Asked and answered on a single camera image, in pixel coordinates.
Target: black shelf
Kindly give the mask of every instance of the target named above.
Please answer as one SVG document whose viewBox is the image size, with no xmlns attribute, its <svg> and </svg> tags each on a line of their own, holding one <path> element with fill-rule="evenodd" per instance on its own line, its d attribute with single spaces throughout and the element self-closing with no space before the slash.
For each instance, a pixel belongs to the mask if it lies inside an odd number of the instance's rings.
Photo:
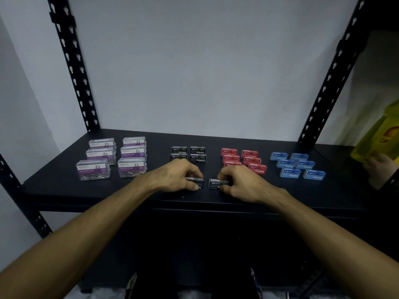
<svg viewBox="0 0 399 299">
<path fill-rule="evenodd" d="M 114 137 L 118 148 L 126 136 L 144 135 L 147 139 L 147 166 L 153 170 L 170 159 L 172 145 L 204 145 L 207 163 L 199 164 L 207 181 L 216 178 L 222 168 L 220 151 L 222 147 L 258 150 L 262 163 L 268 166 L 264 175 L 267 181 L 285 188 L 298 200 L 332 218 L 358 218 L 366 211 L 362 198 L 357 195 L 361 189 L 346 183 L 334 169 L 332 163 L 315 149 L 308 149 L 297 142 L 249 140 L 226 137 L 163 134 L 124 130 L 101 129 L 83 135 L 55 159 L 31 176 L 22 186 L 26 199 L 41 211 L 82 212 L 98 201 L 121 189 L 131 179 L 119 177 L 117 167 L 112 166 L 111 178 L 100 181 L 78 180 L 75 164 L 85 159 L 88 141 L 96 138 Z M 280 169 L 275 161 L 270 161 L 272 151 L 287 153 L 308 153 L 309 159 L 316 162 L 315 169 L 325 170 L 323 181 L 285 179 L 279 176 Z M 138 212 L 224 212 L 249 216 L 250 218 L 275 218 L 277 215 L 262 205 L 247 204 L 219 191 L 207 188 L 197 191 L 177 193 L 158 192 L 146 201 Z"/>
</svg>

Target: clear plastic box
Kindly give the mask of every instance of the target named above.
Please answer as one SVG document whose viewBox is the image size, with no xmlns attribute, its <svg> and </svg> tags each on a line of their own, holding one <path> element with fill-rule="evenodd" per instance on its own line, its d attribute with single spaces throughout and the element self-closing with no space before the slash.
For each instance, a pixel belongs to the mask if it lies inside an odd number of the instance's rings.
<svg viewBox="0 0 399 299">
<path fill-rule="evenodd" d="M 145 157 L 125 157 L 118 160 L 119 177 L 135 177 L 147 172 Z"/>
<path fill-rule="evenodd" d="M 124 147 L 142 146 L 142 145 L 147 146 L 145 136 L 125 137 L 122 142 Z"/>
<path fill-rule="evenodd" d="M 87 159 L 107 159 L 110 165 L 117 163 L 116 151 L 113 147 L 102 149 L 89 149 L 86 151 Z"/>
<path fill-rule="evenodd" d="M 81 181 L 106 179 L 111 176 L 111 169 L 107 159 L 79 161 L 76 164 L 76 169 Z"/>
<path fill-rule="evenodd" d="M 90 149 L 102 149 L 110 147 L 116 149 L 117 145 L 115 144 L 114 138 L 110 137 L 110 138 L 101 138 L 99 140 L 90 140 L 89 147 Z"/>
<path fill-rule="evenodd" d="M 144 145 L 121 147 L 121 156 L 123 158 L 145 157 L 147 161 L 147 148 Z"/>
</svg>

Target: metal shelving rack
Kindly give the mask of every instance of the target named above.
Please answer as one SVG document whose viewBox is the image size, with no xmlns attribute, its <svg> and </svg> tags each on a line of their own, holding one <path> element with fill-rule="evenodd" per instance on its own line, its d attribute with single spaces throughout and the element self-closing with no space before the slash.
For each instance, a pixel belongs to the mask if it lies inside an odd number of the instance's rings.
<svg viewBox="0 0 399 299">
<path fill-rule="evenodd" d="M 51 22 L 54 23 L 69 74 L 81 108 L 87 132 L 100 129 L 94 105 L 87 69 L 83 61 L 76 33 L 76 22 L 68 0 L 48 0 Z M 359 0 L 348 23 L 336 54 L 321 85 L 315 102 L 304 124 L 298 142 L 313 147 L 334 107 L 341 90 L 352 71 L 360 53 L 367 45 L 367 39 L 374 29 L 399 30 L 395 20 L 399 0 Z M 383 190 L 396 184 L 399 172 L 386 183 Z M 39 235 L 44 238 L 52 233 L 40 212 L 22 199 L 21 184 L 0 154 L 0 182 L 12 197 Z M 323 268 L 317 269 L 295 292 L 296 297 L 308 296 L 326 277 Z"/>
</svg>

